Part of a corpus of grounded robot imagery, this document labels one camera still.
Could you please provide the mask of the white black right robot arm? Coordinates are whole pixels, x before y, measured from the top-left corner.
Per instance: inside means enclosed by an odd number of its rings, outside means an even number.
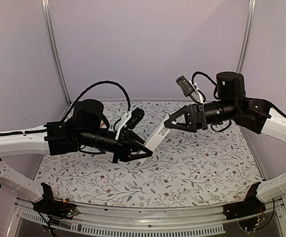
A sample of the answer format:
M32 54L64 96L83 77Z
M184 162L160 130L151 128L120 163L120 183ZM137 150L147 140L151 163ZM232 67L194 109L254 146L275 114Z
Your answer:
M198 102L192 95L198 91L194 78L202 75L214 84L216 101ZM256 134L273 137L286 143L286 115L273 103L256 98L246 97L244 76L236 72L221 72L216 75L214 82L207 74L195 72L191 82L184 76L176 79L176 83L186 97L190 97L195 104L187 105L169 115L165 120L166 128L188 132L206 130L210 125L232 121ZM185 122L174 124L177 118L184 116ZM244 215L251 215L259 208L259 201L265 203L272 198L286 194L286 173L269 181L262 181L252 185L246 195L246 200L240 205Z

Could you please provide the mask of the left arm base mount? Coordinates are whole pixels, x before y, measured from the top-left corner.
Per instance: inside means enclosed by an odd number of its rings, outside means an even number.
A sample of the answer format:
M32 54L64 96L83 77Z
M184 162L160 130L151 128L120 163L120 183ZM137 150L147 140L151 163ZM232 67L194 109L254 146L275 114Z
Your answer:
M41 183L43 193L42 200L33 202L33 209L58 219L72 219L79 213L77 206L69 198L57 200L53 197L51 187L46 183Z

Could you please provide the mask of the white remote control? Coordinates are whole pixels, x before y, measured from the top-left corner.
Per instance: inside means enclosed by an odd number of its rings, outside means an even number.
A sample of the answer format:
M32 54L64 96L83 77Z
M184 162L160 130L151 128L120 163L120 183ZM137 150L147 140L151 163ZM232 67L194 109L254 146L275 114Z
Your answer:
M170 133L171 128L167 128L165 126L165 121L169 119L169 114L165 115L161 122L158 124L153 133L149 136L149 138L143 144L146 148L151 151L154 151L160 143L164 140L164 138Z

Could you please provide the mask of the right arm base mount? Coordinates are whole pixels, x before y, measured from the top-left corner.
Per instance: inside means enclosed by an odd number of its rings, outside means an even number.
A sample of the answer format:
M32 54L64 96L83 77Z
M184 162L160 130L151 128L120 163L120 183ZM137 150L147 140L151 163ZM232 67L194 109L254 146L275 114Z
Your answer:
M252 184L244 195L244 200L223 206L223 214L227 220L247 217L266 210L265 203L256 197L257 188L260 184L261 182Z

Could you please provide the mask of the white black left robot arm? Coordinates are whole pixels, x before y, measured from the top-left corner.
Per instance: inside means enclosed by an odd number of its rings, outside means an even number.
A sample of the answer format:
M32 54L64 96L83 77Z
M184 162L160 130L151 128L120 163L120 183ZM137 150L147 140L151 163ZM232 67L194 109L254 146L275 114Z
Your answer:
M29 130L0 133L0 185L24 198L39 203L47 214L59 209L52 189L45 183L36 183L6 165L3 158L21 155L63 155L80 151L82 146L113 153L113 163L129 162L152 156L144 140L132 130L141 121L144 111L136 108L121 119L121 127L109 130L104 105L86 99L72 106L69 119L49 122Z

